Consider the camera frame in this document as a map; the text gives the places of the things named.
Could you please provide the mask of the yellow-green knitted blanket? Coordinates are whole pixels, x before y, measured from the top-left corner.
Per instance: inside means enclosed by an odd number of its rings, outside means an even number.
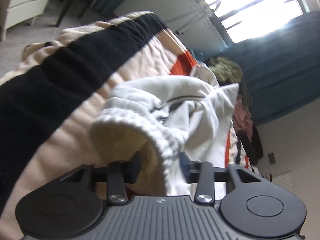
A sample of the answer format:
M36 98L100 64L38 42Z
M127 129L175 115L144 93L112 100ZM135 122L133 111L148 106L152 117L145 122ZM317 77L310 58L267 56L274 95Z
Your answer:
M212 57L207 60L207 66L220 82L242 82L243 72L241 67L226 57Z

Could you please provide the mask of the pink garment on pile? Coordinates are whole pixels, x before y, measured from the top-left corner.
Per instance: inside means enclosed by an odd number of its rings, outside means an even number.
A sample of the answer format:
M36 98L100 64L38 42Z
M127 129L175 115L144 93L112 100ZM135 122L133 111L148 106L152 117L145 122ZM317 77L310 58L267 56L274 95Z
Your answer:
M242 96L239 94L233 114L233 127L236 132L245 132L249 140L251 140L253 135L253 121L251 117L248 107L243 105Z

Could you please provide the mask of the wall switch plate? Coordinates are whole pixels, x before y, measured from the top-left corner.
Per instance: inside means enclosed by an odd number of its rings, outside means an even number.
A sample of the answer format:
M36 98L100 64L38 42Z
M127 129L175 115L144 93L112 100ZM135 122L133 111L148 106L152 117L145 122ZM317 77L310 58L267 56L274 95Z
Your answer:
M268 161L270 165L276 164L276 159L273 152L268 154Z

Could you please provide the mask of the white drawer dresser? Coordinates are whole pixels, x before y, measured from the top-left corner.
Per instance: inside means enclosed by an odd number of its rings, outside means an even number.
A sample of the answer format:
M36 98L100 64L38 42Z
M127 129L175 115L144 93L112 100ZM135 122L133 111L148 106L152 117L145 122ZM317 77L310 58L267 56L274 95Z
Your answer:
M7 30L23 21L30 20L33 25L41 15L49 0L1 0L1 41Z

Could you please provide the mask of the white sweatpants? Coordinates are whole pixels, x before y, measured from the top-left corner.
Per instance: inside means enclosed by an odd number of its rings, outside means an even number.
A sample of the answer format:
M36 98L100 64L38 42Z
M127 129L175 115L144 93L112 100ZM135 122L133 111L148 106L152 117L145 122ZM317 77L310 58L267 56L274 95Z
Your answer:
M114 87L93 122L92 145L106 164L141 154L135 193L191 195L178 155L224 167L238 90L182 75L127 81Z

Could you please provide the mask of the window with dark frame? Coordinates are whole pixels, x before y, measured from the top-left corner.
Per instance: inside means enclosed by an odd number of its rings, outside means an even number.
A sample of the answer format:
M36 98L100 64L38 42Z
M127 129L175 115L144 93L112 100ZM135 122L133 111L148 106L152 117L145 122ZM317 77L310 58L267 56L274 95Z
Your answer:
M307 12L302 0L203 0L233 43L267 35Z

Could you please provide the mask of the teal right curtain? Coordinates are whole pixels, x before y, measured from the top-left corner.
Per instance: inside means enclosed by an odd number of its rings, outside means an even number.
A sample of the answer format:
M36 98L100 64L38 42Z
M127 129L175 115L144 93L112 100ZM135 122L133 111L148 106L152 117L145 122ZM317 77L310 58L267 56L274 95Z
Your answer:
M208 62L222 56L237 63L253 103L253 121L262 125L319 98L319 12L290 20L265 36L236 43L214 54L191 50Z

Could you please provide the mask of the striped bed blanket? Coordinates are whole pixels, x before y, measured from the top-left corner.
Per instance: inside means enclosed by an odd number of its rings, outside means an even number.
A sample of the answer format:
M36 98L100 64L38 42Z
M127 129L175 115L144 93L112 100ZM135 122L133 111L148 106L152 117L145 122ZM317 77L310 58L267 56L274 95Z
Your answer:
M80 165L104 165L89 130L113 87L191 73L217 84L149 11L26 46L19 67L1 78L1 239L23 237L15 209L26 194Z

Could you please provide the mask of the white garment steamer stand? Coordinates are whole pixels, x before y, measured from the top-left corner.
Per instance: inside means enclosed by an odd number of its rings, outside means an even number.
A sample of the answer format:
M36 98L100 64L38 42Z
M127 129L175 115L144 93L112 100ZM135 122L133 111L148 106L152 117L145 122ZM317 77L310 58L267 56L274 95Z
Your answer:
M221 0L215 0L210 4L203 1L198 9L192 9L191 12L172 18L168 20L167 23L176 22L178 20L186 18L187 16L190 16L190 18L184 24L182 24L174 31L177 36L182 36L191 31L191 29L193 29L198 23L203 22L203 20L205 20L206 18L210 18L213 15L213 12L215 12L216 9L220 7L220 5Z

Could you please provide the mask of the white quilted headboard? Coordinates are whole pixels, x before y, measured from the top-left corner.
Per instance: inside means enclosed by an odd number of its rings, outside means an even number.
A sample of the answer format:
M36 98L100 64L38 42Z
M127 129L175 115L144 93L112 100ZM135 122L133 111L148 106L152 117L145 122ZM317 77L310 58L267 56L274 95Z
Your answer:
M272 181L279 187L282 187L283 189L291 193L296 193L295 182L291 171L286 171L280 174L273 175Z

